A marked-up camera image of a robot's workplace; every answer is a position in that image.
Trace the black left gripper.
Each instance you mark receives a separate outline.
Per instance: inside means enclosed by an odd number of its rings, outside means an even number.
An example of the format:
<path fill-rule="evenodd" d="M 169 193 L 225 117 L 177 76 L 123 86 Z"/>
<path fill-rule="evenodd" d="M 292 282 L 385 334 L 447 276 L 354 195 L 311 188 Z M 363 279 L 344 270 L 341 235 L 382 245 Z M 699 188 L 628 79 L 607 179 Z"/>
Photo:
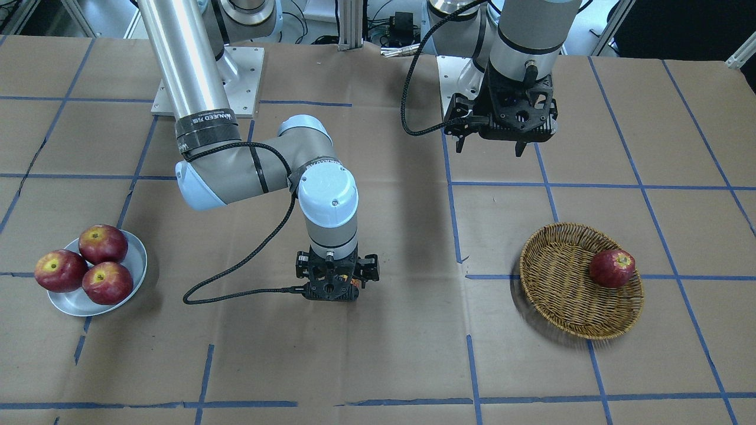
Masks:
<path fill-rule="evenodd" d="M 464 148 L 467 135 L 477 132 L 483 138 L 516 142 L 516 157 L 522 157 L 529 143 L 550 140 L 558 129 L 558 108 L 552 75 L 538 80 L 538 70 L 534 62 L 526 64 L 526 79 L 517 81 L 489 64 L 475 100 L 452 94 L 444 134 L 456 137 L 455 148 Z"/>

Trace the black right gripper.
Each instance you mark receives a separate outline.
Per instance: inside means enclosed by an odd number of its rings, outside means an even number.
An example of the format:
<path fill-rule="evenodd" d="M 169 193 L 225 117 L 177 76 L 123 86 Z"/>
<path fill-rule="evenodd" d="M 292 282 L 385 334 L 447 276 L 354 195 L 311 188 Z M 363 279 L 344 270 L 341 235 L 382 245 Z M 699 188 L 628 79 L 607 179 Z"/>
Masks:
<path fill-rule="evenodd" d="M 302 295 L 308 300 L 356 301 L 360 290 L 355 291 L 350 284 L 356 268 L 357 280 L 361 282 L 380 280 L 378 255 L 367 254 L 364 258 L 359 258 L 357 249 L 343 259 L 333 260 L 332 263 L 319 257 L 313 250 L 299 251 L 295 258 L 295 277 L 307 279 Z"/>

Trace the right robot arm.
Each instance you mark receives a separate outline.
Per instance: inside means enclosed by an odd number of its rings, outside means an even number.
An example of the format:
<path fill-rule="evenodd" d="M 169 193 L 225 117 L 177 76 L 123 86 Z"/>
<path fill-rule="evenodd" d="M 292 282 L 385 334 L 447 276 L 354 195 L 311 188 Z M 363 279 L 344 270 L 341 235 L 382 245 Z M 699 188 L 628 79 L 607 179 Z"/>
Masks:
<path fill-rule="evenodd" d="M 338 159 L 319 119 L 299 114 L 274 138 L 246 142 L 237 120 L 256 104 L 256 52 L 235 41 L 280 29 L 278 1 L 137 1 L 175 118 L 184 201 L 210 210 L 278 190 L 299 204 L 310 239 L 295 274 L 309 300 L 351 302 L 380 278 L 377 255 L 357 254 L 356 179 Z"/>

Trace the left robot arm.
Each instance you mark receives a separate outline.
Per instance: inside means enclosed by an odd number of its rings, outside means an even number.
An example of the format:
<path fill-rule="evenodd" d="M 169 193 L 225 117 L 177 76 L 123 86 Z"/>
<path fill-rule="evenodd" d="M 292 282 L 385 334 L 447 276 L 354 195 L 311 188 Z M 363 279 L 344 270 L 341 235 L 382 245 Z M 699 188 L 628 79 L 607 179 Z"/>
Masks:
<path fill-rule="evenodd" d="M 438 62 L 443 131 L 514 142 L 516 156 L 558 129 L 552 70 L 579 1 L 427 1 L 423 46 Z"/>

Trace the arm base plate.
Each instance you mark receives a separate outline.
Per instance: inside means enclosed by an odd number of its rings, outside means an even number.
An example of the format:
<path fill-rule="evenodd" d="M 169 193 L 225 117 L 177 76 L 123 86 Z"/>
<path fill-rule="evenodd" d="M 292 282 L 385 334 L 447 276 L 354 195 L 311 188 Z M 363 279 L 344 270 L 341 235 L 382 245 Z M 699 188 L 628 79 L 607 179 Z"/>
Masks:
<path fill-rule="evenodd" d="M 480 100 L 490 99 L 488 94 L 484 94 L 484 78 L 498 71 L 492 62 L 488 62 L 480 70 L 478 62 L 472 57 L 442 55 L 437 57 L 437 63 L 443 124 L 448 124 L 454 117 L 454 95 L 467 97 L 473 105 L 477 105 Z"/>
<path fill-rule="evenodd" d="M 226 47 L 219 61 L 192 51 L 176 55 L 160 67 L 167 72 L 157 89 L 151 112 L 181 118 L 213 109 L 230 109 L 237 117 L 256 113 L 262 47 Z"/>

